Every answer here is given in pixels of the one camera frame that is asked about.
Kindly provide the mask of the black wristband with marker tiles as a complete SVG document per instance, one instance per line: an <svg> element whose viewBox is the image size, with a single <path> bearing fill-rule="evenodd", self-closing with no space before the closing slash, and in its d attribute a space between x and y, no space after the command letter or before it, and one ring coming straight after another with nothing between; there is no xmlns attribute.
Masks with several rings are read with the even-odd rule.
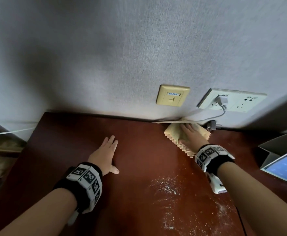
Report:
<svg viewBox="0 0 287 236"><path fill-rule="evenodd" d="M70 191L77 201L76 211L79 214L89 213L102 195L102 176L98 166L82 162L68 168L53 190L63 188Z"/></svg>
<svg viewBox="0 0 287 236"><path fill-rule="evenodd" d="M194 160L203 172L218 176L220 166L226 162L234 163L235 157L222 146L206 144L200 147Z"/></svg>

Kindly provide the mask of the person's left forearm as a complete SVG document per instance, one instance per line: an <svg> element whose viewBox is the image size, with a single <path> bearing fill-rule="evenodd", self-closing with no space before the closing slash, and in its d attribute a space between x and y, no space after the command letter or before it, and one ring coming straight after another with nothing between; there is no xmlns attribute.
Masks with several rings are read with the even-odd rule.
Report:
<svg viewBox="0 0 287 236"><path fill-rule="evenodd" d="M51 191L0 231L0 236L59 236L77 207L64 188Z"/></svg>

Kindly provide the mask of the person's left hand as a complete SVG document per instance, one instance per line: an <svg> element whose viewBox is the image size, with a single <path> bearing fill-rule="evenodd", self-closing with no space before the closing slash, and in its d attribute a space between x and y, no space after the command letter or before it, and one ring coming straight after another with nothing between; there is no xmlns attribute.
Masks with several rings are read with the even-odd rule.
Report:
<svg viewBox="0 0 287 236"><path fill-rule="evenodd" d="M112 165L117 145L118 140L115 139L114 135L110 138L106 137L101 146L89 156L87 162L99 167L103 176L110 173L110 166Z"/></svg>

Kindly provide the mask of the white power plug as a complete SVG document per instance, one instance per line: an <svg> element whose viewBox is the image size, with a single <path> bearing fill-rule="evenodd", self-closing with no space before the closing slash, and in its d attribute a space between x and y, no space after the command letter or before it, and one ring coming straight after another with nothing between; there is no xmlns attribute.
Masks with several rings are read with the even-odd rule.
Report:
<svg viewBox="0 0 287 236"><path fill-rule="evenodd" d="M220 107L222 107L222 109L225 109L228 106L228 96L218 95L216 97L216 102Z"/></svg>

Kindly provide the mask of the spilled white powder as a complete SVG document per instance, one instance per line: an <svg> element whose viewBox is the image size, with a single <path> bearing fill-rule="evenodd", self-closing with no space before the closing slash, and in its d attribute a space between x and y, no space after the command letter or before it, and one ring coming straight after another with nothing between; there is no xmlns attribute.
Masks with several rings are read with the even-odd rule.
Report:
<svg viewBox="0 0 287 236"><path fill-rule="evenodd" d="M201 188L183 186L184 180L160 177L147 191L153 195L154 222L162 236L237 236L233 209L219 195L194 192Z"/></svg>

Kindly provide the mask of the grey box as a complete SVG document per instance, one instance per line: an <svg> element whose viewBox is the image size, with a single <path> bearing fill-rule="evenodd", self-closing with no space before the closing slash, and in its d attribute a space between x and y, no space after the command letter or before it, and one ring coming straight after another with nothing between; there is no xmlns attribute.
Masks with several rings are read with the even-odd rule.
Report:
<svg viewBox="0 0 287 236"><path fill-rule="evenodd" d="M287 156L287 134L262 143L258 148L268 153L260 167L261 170L267 169L273 163Z"/></svg>

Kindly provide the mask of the yellow cleaning cloth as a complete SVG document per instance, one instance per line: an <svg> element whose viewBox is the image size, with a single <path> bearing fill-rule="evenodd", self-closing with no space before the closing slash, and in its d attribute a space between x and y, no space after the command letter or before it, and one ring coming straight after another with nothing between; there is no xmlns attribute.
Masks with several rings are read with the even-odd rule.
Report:
<svg viewBox="0 0 287 236"><path fill-rule="evenodd" d="M188 140L180 124L190 124L206 140L208 140L211 135L211 133L207 129L203 128L195 121L182 119L181 121L173 121L170 123L171 124L164 131L165 136L190 158L193 158L195 156L195 153L189 148L187 148L185 145L179 143L179 140Z"/></svg>

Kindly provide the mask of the white power outlet plate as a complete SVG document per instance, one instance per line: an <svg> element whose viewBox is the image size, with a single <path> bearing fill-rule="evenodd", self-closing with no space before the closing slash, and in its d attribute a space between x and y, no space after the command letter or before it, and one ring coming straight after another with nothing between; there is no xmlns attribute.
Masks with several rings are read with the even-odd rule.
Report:
<svg viewBox="0 0 287 236"><path fill-rule="evenodd" d="M211 88L197 105L200 109L223 111L217 103L219 96L228 99L227 111L246 113L267 98L267 94Z"/></svg>

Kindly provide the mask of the person's right hand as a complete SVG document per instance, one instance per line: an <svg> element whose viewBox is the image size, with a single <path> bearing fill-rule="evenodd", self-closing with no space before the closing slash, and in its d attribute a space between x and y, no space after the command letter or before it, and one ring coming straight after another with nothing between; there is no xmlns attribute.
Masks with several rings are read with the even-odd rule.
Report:
<svg viewBox="0 0 287 236"><path fill-rule="evenodd" d="M198 131L191 136L187 136L187 140L179 139L178 142L194 153L198 153L198 151L203 147L209 144L208 140L205 139Z"/></svg>

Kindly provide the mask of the black power plug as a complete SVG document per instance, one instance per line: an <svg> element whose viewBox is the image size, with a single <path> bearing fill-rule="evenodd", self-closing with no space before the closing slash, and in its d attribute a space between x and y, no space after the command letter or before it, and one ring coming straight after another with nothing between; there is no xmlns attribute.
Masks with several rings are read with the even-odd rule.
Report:
<svg viewBox="0 0 287 236"><path fill-rule="evenodd" d="M206 125L206 130L209 132L215 131L217 129L221 129L222 127L222 124L217 123L216 120L210 120L205 125Z"/></svg>

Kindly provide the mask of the blue screen with silver frame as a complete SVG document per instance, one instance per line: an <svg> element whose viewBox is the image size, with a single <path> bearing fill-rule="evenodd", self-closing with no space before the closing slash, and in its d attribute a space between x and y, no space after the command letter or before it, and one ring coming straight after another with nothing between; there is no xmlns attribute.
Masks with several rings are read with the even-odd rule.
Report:
<svg viewBox="0 0 287 236"><path fill-rule="evenodd" d="M279 156L269 152L260 169L287 182L287 153Z"/></svg>

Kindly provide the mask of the person's right forearm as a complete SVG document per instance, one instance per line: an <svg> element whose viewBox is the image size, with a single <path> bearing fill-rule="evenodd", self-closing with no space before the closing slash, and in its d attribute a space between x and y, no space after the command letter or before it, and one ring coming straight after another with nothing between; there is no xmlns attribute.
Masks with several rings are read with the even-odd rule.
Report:
<svg viewBox="0 0 287 236"><path fill-rule="evenodd" d="M287 236L286 202L233 162L223 163L217 175L257 235Z"/></svg>

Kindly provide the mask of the beige network wall socket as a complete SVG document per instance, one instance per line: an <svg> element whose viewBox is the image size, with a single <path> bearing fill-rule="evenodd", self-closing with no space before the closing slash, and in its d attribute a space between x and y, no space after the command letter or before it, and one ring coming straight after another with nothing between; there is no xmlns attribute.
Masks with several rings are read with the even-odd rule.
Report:
<svg viewBox="0 0 287 236"><path fill-rule="evenodd" d="M181 107L190 92L190 87L160 85L156 104Z"/></svg>

